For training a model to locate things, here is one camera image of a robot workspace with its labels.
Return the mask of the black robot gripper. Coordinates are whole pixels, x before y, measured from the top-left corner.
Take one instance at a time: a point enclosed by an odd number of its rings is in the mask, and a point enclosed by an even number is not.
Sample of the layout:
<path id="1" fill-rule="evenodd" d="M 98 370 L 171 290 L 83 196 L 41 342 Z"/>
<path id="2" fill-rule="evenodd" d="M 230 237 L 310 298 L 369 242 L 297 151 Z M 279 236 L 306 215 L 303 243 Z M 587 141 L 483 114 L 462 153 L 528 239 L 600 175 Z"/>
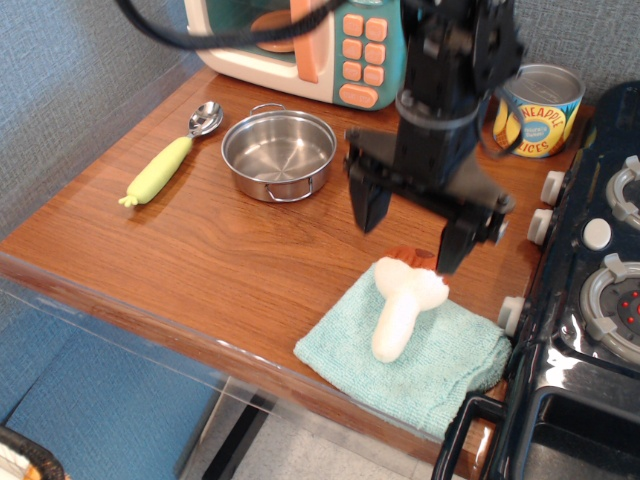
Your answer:
<path id="1" fill-rule="evenodd" d="M 399 195 L 445 219 L 436 270 L 453 275 L 477 243 L 496 243 L 515 202 L 480 168 L 488 95 L 455 111 L 412 97 L 396 98 L 396 132 L 353 127 L 345 170 L 355 223 L 365 234 L 386 217 Z"/>

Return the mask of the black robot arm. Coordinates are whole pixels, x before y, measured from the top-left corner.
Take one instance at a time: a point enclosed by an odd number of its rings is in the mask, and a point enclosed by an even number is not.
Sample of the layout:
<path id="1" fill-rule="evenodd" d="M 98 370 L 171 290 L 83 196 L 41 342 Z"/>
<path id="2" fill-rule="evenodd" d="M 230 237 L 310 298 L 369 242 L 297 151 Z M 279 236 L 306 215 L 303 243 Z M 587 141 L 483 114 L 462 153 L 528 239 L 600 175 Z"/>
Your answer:
<path id="1" fill-rule="evenodd" d="M 492 96 L 520 70 L 511 1 L 407 1 L 406 71 L 396 133 L 352 128 L 345 169 L 365 233 L 399 195 L 446 219 L 436 270 L 456 272 L 478 243 L 497 242 L 515 206 L 477 161 Z"/>

